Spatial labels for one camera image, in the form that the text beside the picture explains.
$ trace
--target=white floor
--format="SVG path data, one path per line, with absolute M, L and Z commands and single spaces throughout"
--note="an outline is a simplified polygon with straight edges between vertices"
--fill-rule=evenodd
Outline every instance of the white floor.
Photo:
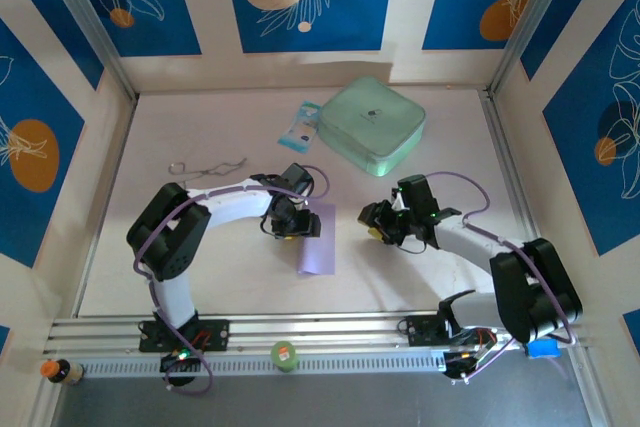
M 176 178 L 173 162 L 206 169 L 220 162 L 246 165 L 226 177 L 208 177 L 191 188 L 236 183 L 256 173 L 282 173 L 290 163 L 314 164 L 331 178 L 327 201 L 337 205 L 335 276 L 299 276 L 300 244 L 276 241 L 246 219 L 207 232 L 189 269 L 196 307 L 212 313 L 356 312 L 433 309 L 438 300 L 491 279 L 454 255 L 427 250 L 411 255 L 373 240 L 356 219 L 362 207 L 388 198 L 407 175 L 452 170 L 479 181 L 492 207 L 476 222 L 504 236 L 521 235 L 500 171 L 478 92 L 402 87 L 427 111 L 421 143 L 386 177 L 373 177 L 316 138 L 306 155 L 277 144 L 302 101 L 326 102 L 337 89 L 228 91 L 143 95 L 134 118 L 95 258 L 81 316 L 148 315 L 151 300 L 132 270 L 125 235 L 158 189 Z M 467 211 L 482 197 L 463 181 L 431 182 L 441 208 Z M 317 189 L 322 189 L 318 181 Z M 414 248 L 418 245 L 408 244 Z

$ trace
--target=orange cap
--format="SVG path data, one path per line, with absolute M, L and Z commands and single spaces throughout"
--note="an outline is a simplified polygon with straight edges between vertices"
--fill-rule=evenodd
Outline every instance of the orange cap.
M 55 377 L 58 372 L 60 372 L 60 364 L 58 364 L 55 360 L 47 360 L 40 367 L 40 374 L 43 377 Z

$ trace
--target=purple card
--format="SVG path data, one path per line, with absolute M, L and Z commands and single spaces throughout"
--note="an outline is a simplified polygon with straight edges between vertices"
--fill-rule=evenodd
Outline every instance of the purple card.
M 320 217 L 320 237 L 302 241 L 298 273 L 333 275 L 336 273 L 336 206 L 309 201 L 309 209 Z

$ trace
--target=small plastic bag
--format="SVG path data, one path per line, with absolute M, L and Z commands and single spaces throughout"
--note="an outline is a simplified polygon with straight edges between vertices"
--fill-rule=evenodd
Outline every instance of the small plastic bag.
M 306 154 L 318 132 L 320 109 L 321 107 L 318 105 L 304 102 L 298 109 L 291 127 L 282 134 L 278 143 L 296 152 Z

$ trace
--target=green case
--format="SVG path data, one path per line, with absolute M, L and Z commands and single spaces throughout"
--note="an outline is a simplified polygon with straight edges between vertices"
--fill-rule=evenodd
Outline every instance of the green case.
M 420 142 L 424 109 L 361 77 L 320 111 L 318 135 L 333 150 L 377 177 L 388 174 Z

